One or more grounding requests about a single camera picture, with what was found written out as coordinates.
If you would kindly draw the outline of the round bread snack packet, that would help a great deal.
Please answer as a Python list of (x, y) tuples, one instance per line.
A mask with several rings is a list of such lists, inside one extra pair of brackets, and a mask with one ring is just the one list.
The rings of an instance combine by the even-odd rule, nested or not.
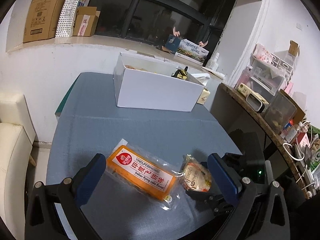
[(208, 192), (212, 185), (212, 175), (192, 155), (184, 156), (182, 183), (186, 190)]

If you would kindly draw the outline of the orange Indian cake packet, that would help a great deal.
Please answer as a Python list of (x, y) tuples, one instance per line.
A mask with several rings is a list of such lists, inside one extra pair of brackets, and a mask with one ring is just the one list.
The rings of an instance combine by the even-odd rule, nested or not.
[(176, 209), (180, 201), (178, 190), (184, 172), (125, 139), (106, 158), (106, 172), (158, 203), (163, 210)]

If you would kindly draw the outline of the black yellow chips bag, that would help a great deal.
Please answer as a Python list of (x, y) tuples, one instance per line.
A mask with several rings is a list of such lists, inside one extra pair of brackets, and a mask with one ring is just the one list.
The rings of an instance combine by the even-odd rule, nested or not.
[(188, 78), (188, 66), (186, 66), (184, 69), (177, 69), (176, 72), (172, 74), (172, 77), (175, 77), (177, 79), (181, 80), (187, 80)]

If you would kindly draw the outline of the wooden side shelf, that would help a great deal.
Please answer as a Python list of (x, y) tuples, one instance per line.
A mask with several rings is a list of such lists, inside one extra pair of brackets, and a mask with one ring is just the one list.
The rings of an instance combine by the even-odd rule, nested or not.
[(263, 117), (255, 112), (234, 88), (223, 83), (217, 87), (211, 109), (212, 115), (220, 125), (231, 133), (236, 129), (244, 133), (255, 132), (258, 135), (260, 148), (266, 159), (271, 162), (274, 177), (282, 174), (293, 177), (304, 197), (309, 199), (306, 185), (306, 174), (303, 173), (296, 161), (293, 161), (282, 146), (283, 139), (279, 137)]

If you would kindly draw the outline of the small grey alarm clock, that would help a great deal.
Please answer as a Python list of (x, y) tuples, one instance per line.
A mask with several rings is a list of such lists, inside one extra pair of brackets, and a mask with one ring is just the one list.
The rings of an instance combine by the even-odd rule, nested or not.
[(269, 106), (269, 102), (257, 93), (249, 93), (246, 97), (246, 102), (257, 113), (263, 113), (263, 111), (265, 111)]

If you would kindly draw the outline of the clear plastic container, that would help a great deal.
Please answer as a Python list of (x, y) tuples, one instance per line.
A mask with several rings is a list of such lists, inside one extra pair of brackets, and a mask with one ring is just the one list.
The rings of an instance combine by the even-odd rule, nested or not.
[(295, 116), (296, 112), (295, 105), (280, 90), (265, 111), (264, 120), (274, 133), (279, 134), (285, 125)]

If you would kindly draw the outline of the yellow tissue pack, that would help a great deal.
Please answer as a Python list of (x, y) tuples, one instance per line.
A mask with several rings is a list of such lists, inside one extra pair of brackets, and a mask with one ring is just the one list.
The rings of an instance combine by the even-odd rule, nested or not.
[(210, 96), (210, 91), (207, 89), (207, 83), (210, 80), (210, 75), (207, 73), (202, 73), (202, 74), (197, 73), (197, 74), (192, 74), (192, 76), (204, 86), (204, 89), (197, 101), (198, 104), (204, 105), (204, 103)]

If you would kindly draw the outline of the clear plastic drawer organizer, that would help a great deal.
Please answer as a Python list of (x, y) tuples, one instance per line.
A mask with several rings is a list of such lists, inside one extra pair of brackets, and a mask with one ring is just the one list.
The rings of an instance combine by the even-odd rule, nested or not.
[(287, 53), (285, 59), (281, 59), (257, 43), (250, 63), (242, 71), (235, 88), (243, 83), (270, 102), (277, 91), (289, 85), (296, 68), (296, 57)]

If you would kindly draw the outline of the white plastic bottle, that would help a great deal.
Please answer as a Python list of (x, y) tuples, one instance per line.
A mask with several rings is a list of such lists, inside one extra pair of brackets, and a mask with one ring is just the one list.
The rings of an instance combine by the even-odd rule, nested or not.
[(209, 69), (213, 70), (213, 71), (217, 71), (217, 68), (219, 66), (218, 64), (218, 59), (219, 59), (219, 55), (220, 53), (215, 53), (208, 61), (207, 66)]

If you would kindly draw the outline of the white open cardboard box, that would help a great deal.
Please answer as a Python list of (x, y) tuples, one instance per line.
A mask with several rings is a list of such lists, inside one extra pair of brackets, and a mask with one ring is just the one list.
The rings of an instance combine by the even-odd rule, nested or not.
[(190, 74), (186, 80), (172, 76), (182, 69), (176, 63), (153, 57), (120, 53), (113, 74), (117, 106), (192, 111), (204, 86)]

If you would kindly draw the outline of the printed landscape gift box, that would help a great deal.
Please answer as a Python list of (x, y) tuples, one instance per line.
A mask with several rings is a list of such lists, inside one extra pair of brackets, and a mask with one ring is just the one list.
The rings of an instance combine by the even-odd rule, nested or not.
[(176, 56), (179, 56), (199, 65), (203, 65), (208, 54), (208, 50), (187, 39), (183, 39), (180, 41), (180, 44), (175, 53)]

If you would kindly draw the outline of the dark blue small box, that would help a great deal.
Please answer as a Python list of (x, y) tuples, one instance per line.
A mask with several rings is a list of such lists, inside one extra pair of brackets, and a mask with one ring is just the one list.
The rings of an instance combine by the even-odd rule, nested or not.
[(170, 34), (164, 46), (170, 50), (177, 51), (181, 40), (180, 37)]

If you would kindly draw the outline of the small brown cardboard box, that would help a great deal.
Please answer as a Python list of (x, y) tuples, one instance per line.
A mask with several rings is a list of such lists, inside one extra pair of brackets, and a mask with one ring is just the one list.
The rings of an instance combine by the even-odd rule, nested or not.
[(93, 36), (99, 20), (100, 11), (97, 7), (78, 7), (76, 12), (73, 36)]

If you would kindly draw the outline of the large brown cardboard box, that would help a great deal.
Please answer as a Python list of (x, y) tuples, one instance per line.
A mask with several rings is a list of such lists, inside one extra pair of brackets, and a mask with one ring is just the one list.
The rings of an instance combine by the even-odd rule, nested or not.
[(23, 43), (55, 37), (65, 0), (32, 0), (25, 22)]

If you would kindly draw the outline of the white dotted paper bag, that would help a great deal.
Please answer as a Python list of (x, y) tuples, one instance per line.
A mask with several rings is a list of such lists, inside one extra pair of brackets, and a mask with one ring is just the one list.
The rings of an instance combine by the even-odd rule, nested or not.
[(89, 0), (65, 0), (57, 23), (55, 38), (71, 37), (76, 21), (76, 11), (86, 7)]

